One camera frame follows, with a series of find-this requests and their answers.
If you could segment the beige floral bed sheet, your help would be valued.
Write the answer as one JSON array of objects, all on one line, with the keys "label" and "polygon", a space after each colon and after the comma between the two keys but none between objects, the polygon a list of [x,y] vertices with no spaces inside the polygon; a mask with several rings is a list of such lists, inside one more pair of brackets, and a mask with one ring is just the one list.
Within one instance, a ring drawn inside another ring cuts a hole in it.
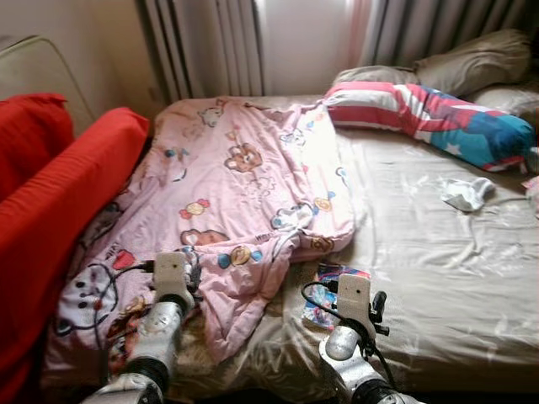
[{"label": "beige floral bed sheet", "polygon": [[[480,169],[393,132],[336,130],[335,157],[355,212],[347,247],[328,255],[386,291],[377,339],[399,388],[430,404],[539,403],[539,222],[517,173],[494,173],[484,207],[440,199]],[[200,329],[184,335],[175,401],[330,400],[319,372],[327,331],[302,315],[315,262],[294,264],[243,349],[211,365]]]}]

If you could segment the red white blue bolster pillow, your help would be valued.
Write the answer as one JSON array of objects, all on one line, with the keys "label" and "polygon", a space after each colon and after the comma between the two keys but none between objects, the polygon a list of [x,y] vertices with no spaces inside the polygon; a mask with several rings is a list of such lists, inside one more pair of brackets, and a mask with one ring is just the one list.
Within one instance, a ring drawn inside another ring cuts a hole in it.
[{"label": "red white blue bolster pillow", "polygon": [[321,104],[335,126],[399,132],[485,172],[524,164],[538,146],[526,120],[419,84],[342,82]]}]

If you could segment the colourful picture book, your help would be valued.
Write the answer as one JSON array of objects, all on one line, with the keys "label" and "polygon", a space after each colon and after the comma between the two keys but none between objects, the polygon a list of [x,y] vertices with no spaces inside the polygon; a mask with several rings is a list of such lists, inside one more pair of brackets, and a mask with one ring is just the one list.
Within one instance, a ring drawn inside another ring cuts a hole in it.
[{"label": "colourful picture book", "polygon": [[365,270],[343,264],[319,263],[315,277],[301,287],[301,296],[307,302],[303,312],[303,318],[313,326],[331,330],[339,317],[336,312],[336,292],[338,292],[338,277],[340,274],[367,273]]}]

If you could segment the pink cartoon print quilt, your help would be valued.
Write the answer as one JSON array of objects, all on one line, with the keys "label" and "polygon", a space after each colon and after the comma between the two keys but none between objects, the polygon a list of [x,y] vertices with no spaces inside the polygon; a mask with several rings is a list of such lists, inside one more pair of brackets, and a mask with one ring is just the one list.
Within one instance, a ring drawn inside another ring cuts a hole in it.
[{"label": "pink cartoon print quilt", "polygon": [[49,327],[46,384],[117,370],[153,300],[141,261],[189,247],[200,260],[197,361],[238,354],[292,264],[355,232],[338,135],[324,105],[186,99],[157,117],[149,153],[76,242]]}]

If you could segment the white crumpled sock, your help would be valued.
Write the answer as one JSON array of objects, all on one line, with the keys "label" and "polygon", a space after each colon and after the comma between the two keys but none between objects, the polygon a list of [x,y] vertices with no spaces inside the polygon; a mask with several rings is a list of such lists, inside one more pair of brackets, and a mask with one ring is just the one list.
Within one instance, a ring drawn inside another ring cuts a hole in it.
[{"label": "white crumpled sock", "polygon": [[456,210],[471,213],[482,209],[488,194],[495,184],[489,178],[474,178],[471,181],[460,178],[444,178],[441,182],[441,200]]}]

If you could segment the beige upright mattress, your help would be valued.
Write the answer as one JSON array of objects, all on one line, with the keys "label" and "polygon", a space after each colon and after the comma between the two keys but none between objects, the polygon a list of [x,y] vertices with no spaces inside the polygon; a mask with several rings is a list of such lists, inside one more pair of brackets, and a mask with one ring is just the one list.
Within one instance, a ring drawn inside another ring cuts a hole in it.
[{"label": "beige upright mattress", "polygon": [[0,100],[30,93],[64,96],[74,137],[95,122],[95,114],[54,43],[38,35],[0,35]]}]

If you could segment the red fabric cushion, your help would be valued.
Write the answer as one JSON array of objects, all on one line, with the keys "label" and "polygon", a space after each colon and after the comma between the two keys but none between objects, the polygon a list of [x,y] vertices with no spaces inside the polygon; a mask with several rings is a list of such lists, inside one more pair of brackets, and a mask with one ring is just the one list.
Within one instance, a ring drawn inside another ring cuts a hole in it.
[{"label": "red fabric cushion", "polygon": [[66,103],[60,93],[0,100],[0,201],[74,142]]},{"label": "red fabric cushion", "polygon": [[0,201],[0,404],[22,403],[76,240],[118,195],[147,138],[149,120],[111,110]]}]

